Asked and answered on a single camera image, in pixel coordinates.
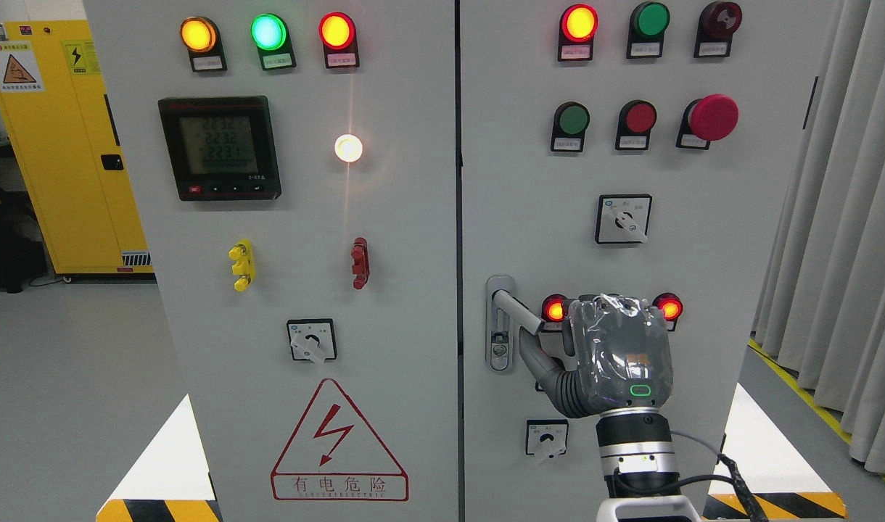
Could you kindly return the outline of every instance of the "warning label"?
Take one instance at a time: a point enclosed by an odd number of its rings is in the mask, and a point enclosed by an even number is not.
[[[46,90],[31,43],[0,43],[0,90],[2,93]]]
[[[62,40],[68,72],[72,74],[100,74],[101,64],[94,51],[94,40]]]
[[[324,379],[271,470],[280,501],[403,502],[407,473],[352,397]]]

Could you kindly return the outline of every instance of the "yellow safety cabinet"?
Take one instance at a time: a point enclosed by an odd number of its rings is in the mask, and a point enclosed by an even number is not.
[[[0,108],[55,271],[152,272],[87,21],[0,24]]]

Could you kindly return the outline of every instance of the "white indicator light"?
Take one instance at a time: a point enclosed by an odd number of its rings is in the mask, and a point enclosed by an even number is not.
[[[336,152],[337,158],[340,158],[342,161],[346,163],[356,162],[362,157],[362,140],[351,133],[344,133],[344,135],[336,138],[333,150]]]

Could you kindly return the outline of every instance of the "warning triangle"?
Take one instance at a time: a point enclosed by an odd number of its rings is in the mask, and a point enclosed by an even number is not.
[[[278,500],[392,501],[409,478],[369,420],[333,379],[317,386],[271,470]]]
[[[11,55],[7,59],[7,70],[4,73],[5,83],[35,83],[36,79],[20,62]]]

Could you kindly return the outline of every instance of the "gray floor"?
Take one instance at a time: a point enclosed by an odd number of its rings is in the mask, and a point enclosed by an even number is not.
[[[885,522],[885,483],[751,351],[741,383],[851,520]],[[93,520],[184,393],[155,285],[0,294],[0,522]]]
[[[885,483],[848,457],[848,446],[749,350],[740,383],[775,426],[846,503],[853,522],[885,522]]]

